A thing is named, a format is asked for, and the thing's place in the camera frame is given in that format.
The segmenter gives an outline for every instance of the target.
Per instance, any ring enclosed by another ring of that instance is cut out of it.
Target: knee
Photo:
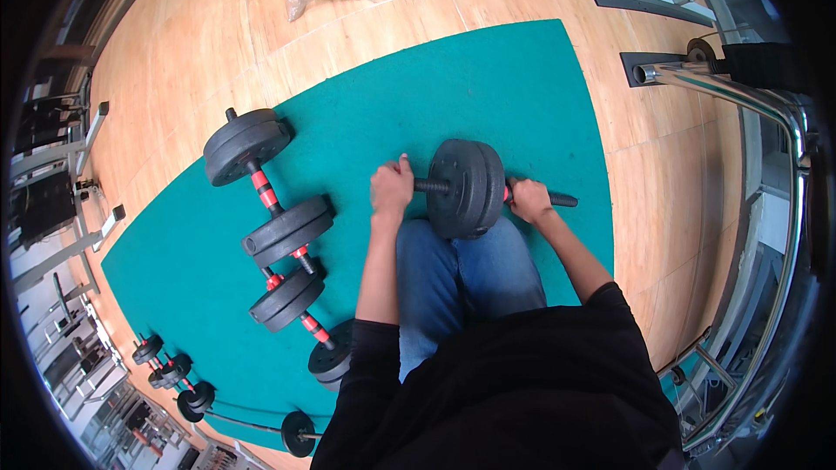
[[[493,238],[501,240],[517,240],[523,236],[517,226],[504,216],[499,217],[496,224],[488,229],[486,235],[492,235]]]
[[[406,220],[398,229],[398,252],[404,248],[421,246],[432,235],[432,226],[426,220]]]

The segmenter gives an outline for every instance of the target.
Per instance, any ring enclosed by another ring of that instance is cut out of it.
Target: blue jeans
[[[474,240],[446,240],[425,220],[406,221],[397,265],[401,381],[467,324],[546,306],[525,239],[505,217]]]

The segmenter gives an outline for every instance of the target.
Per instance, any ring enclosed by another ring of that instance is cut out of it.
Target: black shirt
[[[472,326],[403,385],[398,335],[355,321],[312,470],[682,468],[678,418],[615,283],[584,306]]]

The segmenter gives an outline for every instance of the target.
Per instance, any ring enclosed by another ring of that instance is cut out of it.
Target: hand
[[[542,183],[509,178],[508,184],[514,195],[511,212],[529,224],[537,225],[538,220],[557,214],[549,201],[549,191]]]
[[[386,162],[377,168],[371,177],[371,206],[374,214],[394,218],[400,224],[406,206],[412,201],[415,190],[415,175],[406,157],[401,155],[398,162]]]

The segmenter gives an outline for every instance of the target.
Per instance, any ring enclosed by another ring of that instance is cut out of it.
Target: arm
[[[362,466],[365,441],[401,388],[395,243],[404,210],[412,200],[413,183],[406,155],[399,163],[381,166],[371,177],[374,212],[354,312],[351,365],[340,384],[334,415],[311,462],[312,470]]]
[[[510,182],[514,193],[511,211],[546,238],[566,269],[578,299],[585,304],[596,290],[612,282],[613,277],[554,210],[545,185],[514,178]]]
[[[414,176],[406,155],[380,166],[371,177],[371,236],[354,317],[398,324],[394,246],[406,206],[412,201]]]

